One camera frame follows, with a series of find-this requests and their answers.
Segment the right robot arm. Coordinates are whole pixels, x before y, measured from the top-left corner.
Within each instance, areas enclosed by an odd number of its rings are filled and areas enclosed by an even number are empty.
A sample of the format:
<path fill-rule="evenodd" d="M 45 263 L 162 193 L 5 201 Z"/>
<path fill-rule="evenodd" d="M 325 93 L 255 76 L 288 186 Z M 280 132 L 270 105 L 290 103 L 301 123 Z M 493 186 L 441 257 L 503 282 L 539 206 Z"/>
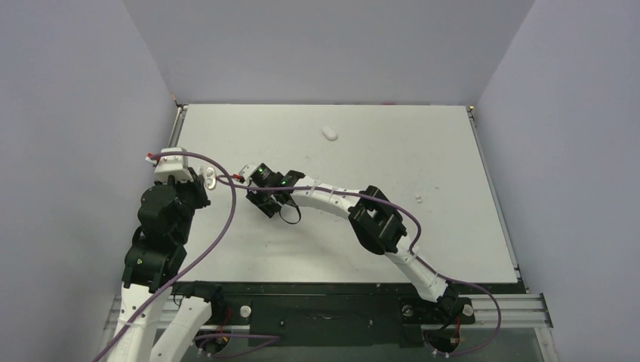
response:
<path fill-rule="evenodd" d="M 408 234 L 401 213 L 377 187 L 342 189 L 299 171 L 283 174 L 265 164 L 245 166 L 238 178 L 247 185 L 248 200 L 268 217 L 291 206 L 295 210 L 308 207 L 347 220 L 364 249 L 385 256 L 411 282 L 418 296 L 426 301 L 426 312 L 432 320 L 473 317 L 471 302 L 460 298 L 446 278 L 419 261 L 411 249 L 414 239 Z"/>

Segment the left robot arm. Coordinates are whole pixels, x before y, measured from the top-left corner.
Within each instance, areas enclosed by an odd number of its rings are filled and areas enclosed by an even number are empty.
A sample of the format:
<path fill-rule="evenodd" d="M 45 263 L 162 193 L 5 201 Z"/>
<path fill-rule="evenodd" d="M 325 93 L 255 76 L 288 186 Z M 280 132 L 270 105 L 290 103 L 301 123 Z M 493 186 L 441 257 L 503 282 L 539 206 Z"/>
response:
<path fill-rule="evenodd" d="M 124 259 L 121 307 L 111 342 L 97 361 L 149 361 L 165 357 L 152 350 L 167 285 L 179 274 L 195 212 L 210 205 L 205 178 L 191 167 L 180 176 L 156 180 L 141 196 L 140 222 Z"/>

